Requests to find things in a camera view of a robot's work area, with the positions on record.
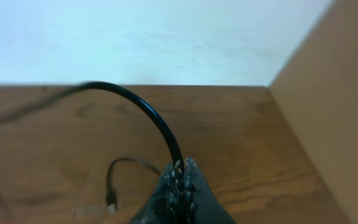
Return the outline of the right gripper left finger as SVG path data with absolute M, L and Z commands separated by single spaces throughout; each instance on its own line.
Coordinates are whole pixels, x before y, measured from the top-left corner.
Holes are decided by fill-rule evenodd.
M 181 179 L 179 171 L 169 163 L 162 171 L 155 190 L 141 207 L 141 209 L 129 220 L 135 223 L 180 223 L 182 221 L 181 206 Z

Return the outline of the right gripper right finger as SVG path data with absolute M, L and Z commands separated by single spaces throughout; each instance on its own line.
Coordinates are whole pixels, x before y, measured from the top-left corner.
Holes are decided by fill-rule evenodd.
M 196 161 L 187 157 L 185 165 L 185 174 L 190 177 L 196 189 L 193 200 L 196 223 L 236 224 L 236 221 L 218 202 Z

